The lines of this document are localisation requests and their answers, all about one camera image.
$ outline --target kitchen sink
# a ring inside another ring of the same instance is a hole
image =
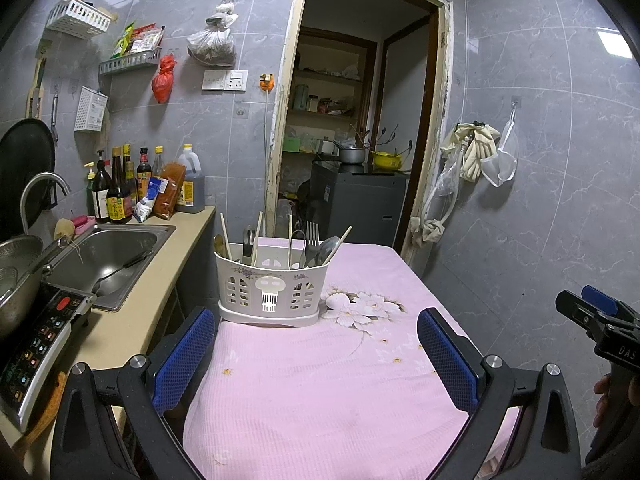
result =
[[[77,247],[69,246],[51,262],[52,269],[44,281],[91,292],[96,280],[135,256],[150,251],[144,260],[101,282],[94,308],[117,311],[136,280],[174,231],[174,226],[95,225],[75,240]]]

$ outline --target faucet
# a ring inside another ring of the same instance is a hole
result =
[[[57,182],[58,184],[60,184],[62,193],[64,193],[65,196],[71,193],[71,188],[69,187],[69,184],[66,182],[66,180],[59,176],[57,173],[52,173],[51,171],[43,171],[42,173],[38,173],[30,181],[28,181],[27,185],[24,187],[22,196],[20,197],[20,220],[22,221],[22,230],[24,231],[24,234],[28,234],[29,230],[26,211],[27,197],[31,189],[33,189],[33,186],[35,186],[41,180],[53,180],[54,182]]]

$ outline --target red button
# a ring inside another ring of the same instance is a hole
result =
[[[65,308],[69,304],[69,301],[71,301],[71,298],[68,296],[65,296],[64,298],[62,298],[60,300],[60,303],[58,303],[56,310],[62,310],[63,308]]]

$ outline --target pot lid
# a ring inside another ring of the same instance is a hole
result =
[[[37,173],[54,171],[56,152],[51,132],[38,119],[23,119],[0,139],[0,240],[22,234],[20,197]],[[38,219],[49,196],[49,182],[36,184],[26,204],[29,226]]]

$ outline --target countertop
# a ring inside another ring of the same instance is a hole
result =
[[[65,365],[85,362],[91,368],[121,367],[132,355],[144,353],[158,324],[162,308],[180,276],[191,250],[200,238],[215,208],[196,214],[175,213],[165,221],[151,217],[145,224],[175,225],[175,231],[146,267],[117,312],[93,310],[89,326],[65,348]],[[116,420],[119,413],[114,408]],[[34,443],[24,466],[34,478],[49,477],[52,428]],[[0,432],[10,446],[20,437],[18,430],[0,412]]]

